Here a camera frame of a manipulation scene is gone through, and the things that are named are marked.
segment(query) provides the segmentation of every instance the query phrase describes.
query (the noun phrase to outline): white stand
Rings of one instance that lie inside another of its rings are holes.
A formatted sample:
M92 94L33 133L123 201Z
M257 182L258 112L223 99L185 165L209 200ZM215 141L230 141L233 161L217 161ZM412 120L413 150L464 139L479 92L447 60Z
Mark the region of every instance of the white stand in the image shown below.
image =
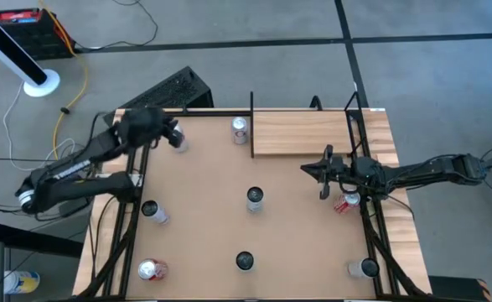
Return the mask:
M58 75L57 72L53 70L43 70L43 71L47 76L46 81L43 84L39 86L33 86L28 82L24 82L24 92L26 92L28 96L32 96L32 97L47 96L60 85L60 75Z

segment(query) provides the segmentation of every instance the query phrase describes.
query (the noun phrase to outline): white can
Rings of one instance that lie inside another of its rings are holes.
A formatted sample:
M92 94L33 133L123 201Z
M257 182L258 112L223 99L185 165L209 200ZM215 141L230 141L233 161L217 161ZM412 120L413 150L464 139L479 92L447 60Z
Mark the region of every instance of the white can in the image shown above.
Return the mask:
M182 153L186 150L188 150L188 141L186 141L186 135L184 135L184 130L182 129L182 127L180 127L180 125L177 124L177 126L175 126L174 130L177 130L179 131L183 137L182 137L182 142L180 142L180 146L178 148L175 148L175 152L176 153Z
M365 258L361 261L349 263L348 273L352 277L372 279L378 276L380 267L372 258Z
M166 224L169 222L169 216L165 213L165 210L154 200L143 202L142 214L159 224Z
M264 192L259 187L251 187L247 191L247 210L251 213L262 210L264 202Z
M235 117L230 124L232 141L236 144L247 142L247 121L244 117Z
M37 289L41 278L35 272L3 272L3 294L27 294Z

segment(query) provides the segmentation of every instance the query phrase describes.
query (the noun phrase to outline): can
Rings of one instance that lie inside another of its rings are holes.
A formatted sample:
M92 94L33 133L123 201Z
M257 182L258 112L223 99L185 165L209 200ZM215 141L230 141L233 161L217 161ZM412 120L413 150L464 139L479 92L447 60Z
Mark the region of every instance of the can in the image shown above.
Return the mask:
M258 212L262 210L264 192L259 187L251 187L247 191L247 210L250 212Z
M248 272L253 268L253 263L255 262L255 259L253 258L253 255L249 252L240 252L236 256L236 266L242 271L242 272Z
M38 273L24 271L3 272L4 294L27 294L37 289L41 278Z
M137 273L143 280L161 280L168 274L168 264L162 260L145 259L139 263Z
M165 210L154 200L147 200L143 202L142 214L159 224L166 224L169 222L169 215Z
M339 214L344 214L359 206L361 196L359 193L343 193L338 200L335 201L334 209Z
M380 273L380 266L372 258L365 258L360 261L348 264L348 273L352 277L372 279Z
M186 141L186 135L184 135L184 130L182 129L182 127L180 127L180 125L177 124L177 126L175 126L174 130L177 130L179 131L183 136L182 136L182 141L180 142L180 146L178 146L177 148L175 148L175 152L176 153L182 153L186 150L188 150L188 141Z
M244 117L235 117L230 125L232 130L232 141L236 144L247 142L247 121Z

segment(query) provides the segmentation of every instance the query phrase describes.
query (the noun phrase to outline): wooden board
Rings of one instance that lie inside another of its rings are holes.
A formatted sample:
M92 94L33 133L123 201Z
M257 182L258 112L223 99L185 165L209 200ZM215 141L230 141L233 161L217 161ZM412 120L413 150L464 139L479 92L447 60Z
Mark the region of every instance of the wooden board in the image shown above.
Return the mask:
M255 155L322 154L327 144L352 151L343 111L254 112L253 138Z
M367 257L358 211L333 210L333 186L319 200L316 180L301 164L319 156L252 159L248 145L230 137L232 117L180 117L189 149L163 145L150 153L143 200L156 200L171 216L160 226L142 216L132 256L168 263L162 281L130 272L133 299L342 299L373 298L369 279L348 275L348 262ZM263 189L264 209L251 214L246 192ZM249 251L255 269L241 272L236 255Z
M216 110L216 109L198 109L198 110ZM274 110L270 108L260 108L258 110ZM289 110L293 111L295 108L282 108L278 110ZM117 118L122 115L122 110L117 111ZM369 109L364 109L365 116L365 126L369 135L370 149L373 155L380 160L383 164L397 166L398 158L396 156L395 145L392 141L391 130L389 128L389 122L387 120L387 115L383 111L372 111ZM118 170L124 170L126 168L126 157L120 157L114 161L105 163L103 165L103 172L115 172ZM407 195L404 190L397 190L393 195L408 203ZM93 232L96 231L96 223L101 214L101 209L104 203L108 200L106 195L99 195L96 197L93 205L93 211L91 213L91 227ZM400 218L406 218L411 220L411 214L393 201L385 200L383 201L384 216L386 217L386 224L389 226L390 239L391 239L391 250L394 257L397 259L401 267L407 272L408 276L412 278L415 284L423 289L425 292L431 292L430 284L427 279L427 271L422 258L421 248L419 246L417 233L415 231L415 226L412 224L401 223ZM112 202L102 218L101 224L101 235L99 243L99 251L96 255L96 266L99 268L109 256L109 247L111 244L111 235L113 233L113 228L115 226L117 216L117 203ZM129 221L129 216L126 217L125 225ZM397 240L395 232L397 230L406 229L406 233L413 232L413 236L406 236L405 240L402 241L400 238ZM122 271L122 259L117 263L116 273L114 275L114 283L112 286L112 294L118 293L119 278L121 277ZM384 284L384 290L388 290L388 279L385 274L385 269L381 270L382 281ZM78 274L76 275L75 286L73 289L73 294L78 294L81 292L91 280L91 245L89 240L89 233L87 234L84 249L80 259L80 266L78 269Z

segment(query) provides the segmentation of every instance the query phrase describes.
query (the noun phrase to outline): gray floor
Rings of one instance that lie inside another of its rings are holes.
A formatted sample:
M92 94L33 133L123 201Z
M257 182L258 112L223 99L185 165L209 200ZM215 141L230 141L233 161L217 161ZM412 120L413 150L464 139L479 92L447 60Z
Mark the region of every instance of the gray floor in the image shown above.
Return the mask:
M329 0L143 3L159 25L153 44L342 36L334 2ZM122 7L109 0L49 0L47 4L86 46L120 39L143 42L153 30L137 6ZM35 5L34 0L0 0L0 9ZM352 0L344 1L344 8L354 37L492 33L491 1ZM492 40L357 44L355 52L370 106L387 109L402 164L446 153L481 155L492 147ZM251 90L261 107L303 107L315 94L326 107L340 107L354 89L342 44L85 58L90 65L89 89L63 124L60 140L71 137L85 142L96 112L117 107L186 65L212 88L218 107L247 106ZM40 159L49 152L59 108L83 81L75 60L40 64L57 70L62 85L42 99L21 96L10 119L19 158ZM19 83L0 63L0 157L8 156L1 118ZM25 175L0 161L0 204L16 205L13 192ZM432 185L410 192L410 201L428 273L482 278L492 290L492 191L483 185ZM32 217L4 214L0 222L25 229L39 225ZM68 237L85 223L86 216L78 216L43 230ZM13 263L21 257L14 253ZM31 259L24 267L42 272L44 282L34 294L13 301L68 296L76 261L43 255ZM52 262L63 268L61 273L50 271Z

